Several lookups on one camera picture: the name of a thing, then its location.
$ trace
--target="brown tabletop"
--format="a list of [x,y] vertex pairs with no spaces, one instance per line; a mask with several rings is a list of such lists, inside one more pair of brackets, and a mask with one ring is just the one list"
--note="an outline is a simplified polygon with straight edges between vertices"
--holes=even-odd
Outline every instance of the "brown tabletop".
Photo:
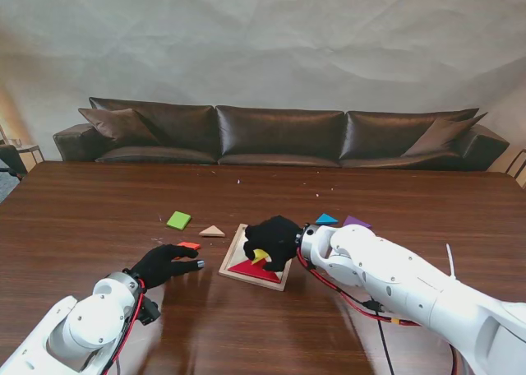
[[[464,283],[526,302],[525,198],[504,174],[45,162],[0,205],[0,362],[61,298],[84,298],[158,242],[190,241],[206,267],[166,284],[161,340],[139,373],[388,374],[376,322],[297,261],[284,292],[219,276],[238,225],[354,215],[444,272],[449,243]],[[184,231],[165,227],[174,211],[192,216]],[[227,238],[200,238],[210,225]],[[447,344],[408,328],[385,327],[394,372],[449,374]]]

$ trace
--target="white backdrop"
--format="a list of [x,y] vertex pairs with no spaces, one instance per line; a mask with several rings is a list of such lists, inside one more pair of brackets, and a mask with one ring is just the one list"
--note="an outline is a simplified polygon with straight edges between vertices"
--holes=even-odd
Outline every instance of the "white backdrop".
[[50,159],[90,95],[425,112],[525,68],[526,0],[0,0],[0,114]]

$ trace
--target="green square piece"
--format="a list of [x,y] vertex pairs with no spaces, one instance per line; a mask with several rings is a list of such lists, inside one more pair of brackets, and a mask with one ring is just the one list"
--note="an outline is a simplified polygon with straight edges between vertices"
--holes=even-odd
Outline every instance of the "green square piece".
[[174,229],[184,229],[190,221],[190,218],[191,216],[186,213],[175,212],[166,225]]

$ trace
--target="leather sofa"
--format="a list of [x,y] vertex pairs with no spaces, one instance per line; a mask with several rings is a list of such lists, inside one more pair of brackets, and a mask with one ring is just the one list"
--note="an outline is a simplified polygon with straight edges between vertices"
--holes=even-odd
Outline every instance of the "leather sofa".
[[53,136],[65,161],[296,165],[486,170],[509,145],[475,125],[448,150],[402,157],[437,118],[461,121],[477,109],[437,113],[249,109],[90,98],[94,109],[133,109],[159,146],[113,148],[91,124]]

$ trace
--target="blue triangle piece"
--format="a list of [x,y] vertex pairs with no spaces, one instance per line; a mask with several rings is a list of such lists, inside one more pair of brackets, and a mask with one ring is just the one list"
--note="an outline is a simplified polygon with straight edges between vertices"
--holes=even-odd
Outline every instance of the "blue triangle piece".
[[316,220],[317,225],[335,225],[336,223],[338,223],[338,221],[326,213],[318,217],[318,220]]

